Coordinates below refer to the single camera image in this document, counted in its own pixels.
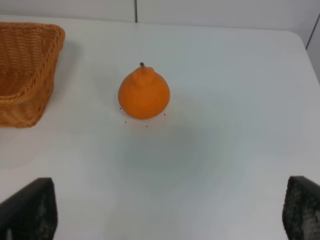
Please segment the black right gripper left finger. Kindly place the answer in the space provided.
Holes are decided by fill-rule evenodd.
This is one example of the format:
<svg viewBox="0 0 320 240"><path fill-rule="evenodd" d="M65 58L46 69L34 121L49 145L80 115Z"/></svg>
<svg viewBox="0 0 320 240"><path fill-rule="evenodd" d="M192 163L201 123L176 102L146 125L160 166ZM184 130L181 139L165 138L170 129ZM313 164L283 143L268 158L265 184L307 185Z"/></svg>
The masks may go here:
<svg viewBox="0 0 320 240"><path fill-rule="evenodd" d="M52 240L58 226L54 182L37 178L0 203L2 240Z"/></svg>

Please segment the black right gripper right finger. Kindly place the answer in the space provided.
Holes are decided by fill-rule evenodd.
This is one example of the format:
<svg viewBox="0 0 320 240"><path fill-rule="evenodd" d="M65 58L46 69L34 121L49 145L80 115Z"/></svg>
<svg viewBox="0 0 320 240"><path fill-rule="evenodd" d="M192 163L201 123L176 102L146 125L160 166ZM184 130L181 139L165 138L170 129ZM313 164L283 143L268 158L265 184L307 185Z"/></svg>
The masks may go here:
<svg viewBox="0 0 320 240"><path fill-rule="evenodd" d="M320 239L320 186L304 176L291 176L282 210L289 240Z"/></svg>

